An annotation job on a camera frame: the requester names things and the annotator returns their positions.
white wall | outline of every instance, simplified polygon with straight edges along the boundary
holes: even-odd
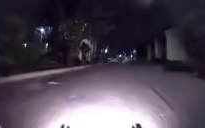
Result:
[[[167,30],[165,34],[167,40],[167,60],[187,61],[187,55],[184,46],[181,43],[178,30],[170,29]]]

street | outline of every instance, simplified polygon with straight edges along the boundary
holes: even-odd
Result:
[[[101,64],[0,84],[2,128],[205,128],[205,81],[160,66]]]

asphalt road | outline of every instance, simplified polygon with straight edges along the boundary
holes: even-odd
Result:
[[[96,65],[0,84],[2,128],[205,128],[205,81],[159,66]]]

light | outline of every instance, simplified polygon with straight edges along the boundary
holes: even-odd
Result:
[[[45,44],[45,48],[48,49],[48,43]]]
[[[61,124],[71,128],[131,128],[136,123],[140,123],[143,128],[157,128],[148,114],[101,104],[69,110],[49,124],[48,128],[59,127]]]
[[[41,33],[45,32],[44,28],[40,28],[40,31],[41,31]]]
[[[104,50],[104,53],[108,53],[108,49],[107,48]]]
[[[23,43],[22,45],[23,45],[23,47],[24,47],[24,48],[26,48],[26,47],[27,47],[27,43]]]

curb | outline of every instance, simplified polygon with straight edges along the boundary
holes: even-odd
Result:
[[[58,74],[67,73],[71,71],[78,71],[81,69],[86,69],[87,67],[90,67],[90,65],[77,66],[77,67],[71,67],[71,68],[51,69],[51,70],[46,70],[46,71],[37,71],[37,72],[31,72],[31,73],[12,75],[8,77],[0,77],[0,84],[7,83],[7,82],[21,81],[25,79],[44,77],[48,75],[58,75]]]

